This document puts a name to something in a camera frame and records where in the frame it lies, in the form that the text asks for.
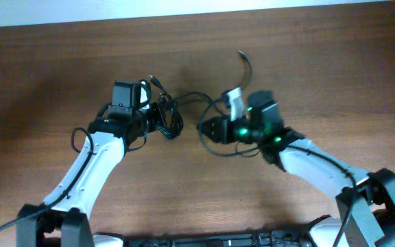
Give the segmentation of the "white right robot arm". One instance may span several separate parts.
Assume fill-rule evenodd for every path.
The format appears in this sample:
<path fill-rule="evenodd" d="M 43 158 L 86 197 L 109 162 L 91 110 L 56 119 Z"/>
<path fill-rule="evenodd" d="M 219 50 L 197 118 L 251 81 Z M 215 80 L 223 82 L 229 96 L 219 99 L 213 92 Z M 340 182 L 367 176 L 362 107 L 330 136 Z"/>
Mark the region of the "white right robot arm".
<path fill-rule="evenodd" d="M 200 117 L 200 139 L 213 143 L 253 145 L 279 169 L 300 177 L 337 203 L 339 217 L 314 224 L 308 236 L 314 246 L 395 246 L 395 173 L 370 172 L 345 163 L 287 127 L 271 91 L 243 100 L 241 89 L 219 99 L 229 115 Z"/>

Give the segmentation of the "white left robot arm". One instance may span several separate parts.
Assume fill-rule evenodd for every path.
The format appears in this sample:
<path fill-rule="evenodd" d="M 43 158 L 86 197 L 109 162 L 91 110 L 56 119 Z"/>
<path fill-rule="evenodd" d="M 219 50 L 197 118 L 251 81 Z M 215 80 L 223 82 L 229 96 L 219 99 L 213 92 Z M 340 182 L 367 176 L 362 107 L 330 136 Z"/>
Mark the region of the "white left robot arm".
<path fill-rule="evenodd" d="M 17 246 L 124 246 L 124 238 L 91 231 L 89 218 L 110 173 L 139 137 L 153 131 L 156 105 L 150 83 L 115 81 L 112 101 L 87 128 L 69 171 L 40 205 L 19 211 Z"/>

